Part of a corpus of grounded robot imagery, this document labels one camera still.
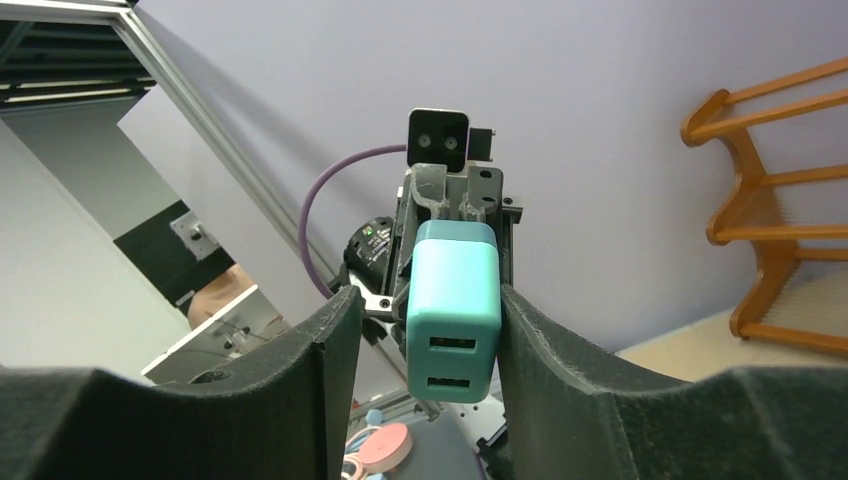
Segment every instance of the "pink round object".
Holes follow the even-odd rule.
[[[362,444],[357,457],[369,474],[387,472],[400,464],[412,450],[412,435],[402,423],[380,427]]]

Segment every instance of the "teal plastic object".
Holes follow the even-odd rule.
[[[407,306],[409,393],[476,403],[489,393],[501,331],[500,255],[484,223],[418,229]]]

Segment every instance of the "metal frame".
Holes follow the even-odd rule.
[[[298,252],[297,212],[263,179],[126,1],[0,0],[0,19],[112,26],[277,233]],[[321,276],[332,279],[336,270],[330,261],[333,256],[314,244],[309,248]]]

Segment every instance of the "table surface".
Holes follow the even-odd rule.
[[[637,365],[687,381],[743,365],[848,367],[848,357],[829,355],[730,333],[732,310],[705,318],[618,353]]]

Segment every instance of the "person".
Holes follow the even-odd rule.
[[[236,297],[255,285],[240,265],[235,264],[195,293],[188,307],[192,330],[209,320]]]

